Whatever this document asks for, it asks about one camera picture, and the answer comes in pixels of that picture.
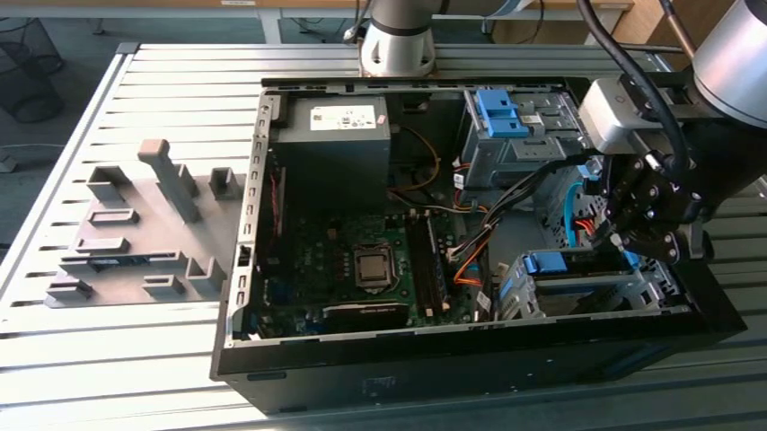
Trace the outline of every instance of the aluminum slotted table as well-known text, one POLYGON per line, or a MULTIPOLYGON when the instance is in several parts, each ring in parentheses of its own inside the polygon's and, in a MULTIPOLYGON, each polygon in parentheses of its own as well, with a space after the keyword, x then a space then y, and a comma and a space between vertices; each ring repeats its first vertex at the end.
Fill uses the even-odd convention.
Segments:
MULTIPOLYGON (((619 72, 589 47, 442 46, 439 59, 446 76, 619 72)), ((663 70, 641 59, 649 70, 663 70)), ((243 171, 261 79, 357 74, 357 51, 343 46, 122 46, 0 268, 0 429, 254 428, 341 420, 357 429, 349 421, 366 418, 387 418, 387 428, 429 420, 485 429, 703 429, 697 426, 709 423, 765 429, 767 202, 755 187, 726 202, 709 224, 713 270, 750 330, 614 383, 267 418, 209 379, 218 302, 46 307, 46 288, 88 211, 84 180, 94 166, 134 161, 141 140, 162 136, 193 174, 223 164, 243 171), (471 418, 466 409, 477 409, 471 418)))

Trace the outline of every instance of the wastebasket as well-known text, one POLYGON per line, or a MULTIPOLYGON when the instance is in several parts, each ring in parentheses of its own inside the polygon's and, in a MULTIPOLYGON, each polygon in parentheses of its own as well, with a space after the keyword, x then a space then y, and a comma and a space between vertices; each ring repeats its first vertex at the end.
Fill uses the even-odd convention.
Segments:
POLYGON ((58 72, 64 66, 64 60, 39 18, 0 18, 0 42, 27 46, 46 74, 58 72))
POLYGON ((16 42, 0 42, 0 107, 19 123, 51 119, 64 107, 30 47, 16 42))

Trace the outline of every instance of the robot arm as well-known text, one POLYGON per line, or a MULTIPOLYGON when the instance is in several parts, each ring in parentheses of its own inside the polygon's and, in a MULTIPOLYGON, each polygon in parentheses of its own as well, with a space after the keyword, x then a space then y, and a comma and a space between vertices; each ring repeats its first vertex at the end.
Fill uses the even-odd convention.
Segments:
POLYGON ((361 64, 367 76, 425 76, 435 67, 431 36, 435 14, 489 16, 509 0, 369 0, 371 27, 361 47, 361 64))
MULTIPOLYGON (((379 0, 361 47, 367 76, 429 75, 431 16, 490 15, 503 0, 379 0)), ((670 18, 670 2, 662 0, 670 18)), ((682 73, 647 74, 579 0, 597 40, 626 74, 593 84, 579 109, 603 154, 590 189, 607 200, 593 243, 677 263, 713 255, 702 229, 767 168, 767 2, 737 0, 682 73)), ((679 20, 674 28, 683 33, 679 20)), ((681 39, 689 55, 690 38, 681 39)))
POLYGON ((581 115, 605 154, 598 192, 609 204, 598 244, 669 263, 711 257, 702 224, 767 170, 766 5, 737 1, 693 68, 651 75, 687 151, 670 148, 658 105, 630 75, 593 84, 581 115), (674 169, 682 157, 690 161, 674 169))

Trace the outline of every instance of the cable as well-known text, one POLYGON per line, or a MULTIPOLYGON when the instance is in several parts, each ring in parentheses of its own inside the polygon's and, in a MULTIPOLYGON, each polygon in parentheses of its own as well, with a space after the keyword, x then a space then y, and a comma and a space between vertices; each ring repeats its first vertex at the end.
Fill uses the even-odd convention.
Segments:
POLYGON ((358 31, 361 30, 362 22, 365 20, 365 15, 369 14, 369 10, 371 9, 373 2, 375 0, 369 0, 365 5, 365 10, 361 13, 361 1, 358 0, 358 7, 355 9, 355 25, 351 27, 351 34, 357 35, 358 31))
POLYGON ((275 178, 274 173, 270 175, 270 179, 273 182, 273 216, 275 217, 275 230, 273 232, 273 243, 275 243, 279 234, 279 206, 278 206, 278 179, 275 178))
POLYGON ((585 228, 585 231, 586 231, 586 233, 589 233, 589 235, 594 235, 594 228, 586 222, 586 220, 575 220, 575 224, 578 224, 581 227, 585 228))
POLYGON ((674 5, 671 4, 670 0, 659 0, 661 6, 663 7, 663 12, 667 15, 669 25, 671 26, 671 30, 677 35, 677 40, 679 41, 679 45, 682 45, 682 49, 685 50, 685 54, 693 60, 695 57, 695 42, 693 42, 691 34, 687 32, 685 28, 685 24, 682 24, 682 20, 677 15, 677 10, 674 9, 674 5))
POLYGON ((685 49, 681 47, 670 47, 666 45, 643 45, 642 43, 621 43, 621 47, 627 51, 642 51, 651 54, 685 54, 685 49))
POLYGON ((529 37, 522 39, 519 42, 515 42, 515 44, 518 44, 518 45, 522 45, 523 43, 534 43, 537 41, 538 34, 541 33, 541 29, 543 28, 543 21, 545 21, 546 13, 547 13, 547 5, 543 2, 543 0, 538 0, 538 2, 541 3, 541 7, 538 8, 539 9, 539 15, 538 15, 537 29, 529 37))
MULTIPOLYGON (((471 209, 471 207, 462 207, 461 204, 458 203, 458 196, 459 196, 459 195, 461 195, 461 190, 457 190, 457 191, 455 191, 455 196, 454 196, 454 208, 455 208, 455 209, 465 209, 465 210, 471 209)), ((487 209, 485 206, 482 206, 482 205, 478 205, 478 209, 479 209, 479 211, 482 211, 483 213, 487 213, 487 212, 489 212, 489 209, 487 209)))
POLYGON ((398 191, 395 190, 389 190, 389 192, 393 194, 393 196, 401 201, 403 202, 406 205, 409 205, 410 207, 422 207, 422 208, 430 208, 430 209, 439 209, 442 211, 447 211, 449 213, 454 213, 454 214, 469 214, 471 213, 471 211, 465 211, 465 210, 459 210, 459 209, 453 209, 449 207, 443 207, 442 205, 429 205, 429 204, 422 204, 419 202, 417 202, 415 200, 413 200, 411 198, 406 198, 403 195, 399 194, 398 191))
MULTIPOLYGON (((410 181, 417 184, 419 182, 419 176, 417 171, 411 171, 410 172, 410 181)), ((419 189, 419 193, 423 195, 423 197, 427 199, 427 201, 434 204, 434 205, 441 205, 441 201, 437 200, 437 198, 431 195, 430 191, 426 189, 419 189)))
POLYGON ((55 148, 64 148, 66 145, 59 144, 18 144, 18 145, 0 145, 0 150, 6 148, 27 148, 28 146, 51 146, 55 148))
POLYGON ((482 249, 489 245, 490 242, 490 237, 486 238, 486 240, 482 242, 482 244, 478 246, 478 248, 475 249, 475 252, 471 253, 471 256, 469 256, 469 259, 466 260, 465 264, 462 265, 461 269, 458 270, 458 272, 455 273, 454 276, 454 281, 462 279, 462 276, 465 274, 466 268, 469 268, 469 265, 471 264, 473 260, 475 259, 475 257, 479 255, 479 252, 482 251, 482 249))
POLYGON ((483 224, 491 220, 494 216, 499 214, 499 212, 506 207, 513 207, 523 200, 530 198, 537 191, 538 185, 543 182, 547 176, 554 173, 558 169, 565 168, 567 166, 574 166, 578 164, 585 164, 590 158, 589 153, 571 155, 565 160, 558 160, 554 162, 549 162, 543 166, 538 168, 537 171, 529 173, 525 178, 522 178, 502 194, 499 200, 493 204, 490 207, 489 213, 485 216, 483 224))
POLYGON ((401 187, 401 188, 394 189, 394 191, 411 191, 411 190, 418 190, 422 187, 429 186, 434 182, 434 180, 437 180, 437 177, 441 174, 441 157, 437 154, 437 150, 434 149, 434 145, 431 144, 430 140, 426 137, 423 137, 423 135, 419 132, 417 132, 409 126, 401 126, 401 128, 403 130, 407 130, 410 133, 413 133, 415 135, 415 137, 419 139, 419 141, 427 146, 427 148, 430 148, 431 156, 434 157, 434 172, 431 173, 430 178, 426 181, 423 181, 421 184, 414 184, 413 186, 406 186, 406 187, 401 187))
POLYGON ((562 216, 565 218, 565 233, 567 234, 567 243, 571 247, 578 247, 578 238, 575 237, 575 230, 573 229, 573 203, 575 201, 575 192, 581 187, 585 186, 582 181, 577 181, 567 188, 567 193, 565 194, 565 208, 562 210, 562 216))
POLYGON ((685 142, 685 135, 682 135, 682 129, 679 128, 679 123, 674 118, 671 109, 669 108, 663 96, 655 88, 650 77, 645 73, 641 66, 637 64, 637 61, 634 61, 634 58, 631 58, 626 50, 621 47, 619 43, 615 41, 615 39, 613 39, 613 36, 610 36, 609 31, 599 21, 599 18, 597 18, 595 8, 593 7, 591 2, 589 0, 578 0, 578 8, 581 10, 581 15, 585 17, 586 25, 589 26, 589 30, 591 31, 597 42, 599 42, 602 48, 609 52, 610 56, 619 64, 621 69, 623 69, 626 75, 630 76, 634 83, 637 84, 637 87, 643 92, 647 101, 650 102, 650 106, 658 117, 658 121, 661 122, 666 131, 669 143, 674 149, 674 157, 670 167, 671 175, 675 178, 679 178, 682 173, 691 166, 691 157, 687 150, 687 144, 685 142))

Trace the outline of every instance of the desk leg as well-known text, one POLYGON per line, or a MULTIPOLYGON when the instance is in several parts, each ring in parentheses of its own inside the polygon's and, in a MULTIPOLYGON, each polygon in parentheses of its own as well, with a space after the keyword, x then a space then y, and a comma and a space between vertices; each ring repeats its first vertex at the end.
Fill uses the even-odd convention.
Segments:
POLYGON ((104 34, 104 19, 103 18, 86 18, 91 27, 91 34, 100 36, 104 34))
POLYGON ((279 17, 282 15, 278 8, 259 9, 259 20, 265 29, 265 38, 267 44, 282 44, 283 37, 279 31, 279 17))
MULTIPOLYGON (((619 25, 619 19, 622 14, 623 14, 622 10, 607 10, 607 11, 602 10, 597 12, 597 17, 599 18, 599 21, 602 22, 602 25, 605 25, 605 28, 610 34, 613 34, 613 31, 615 30, 615 26, 619 25)), ((586 38, 585 45, 597 45, 597 39, 591 35, 591 33, 586 38)))

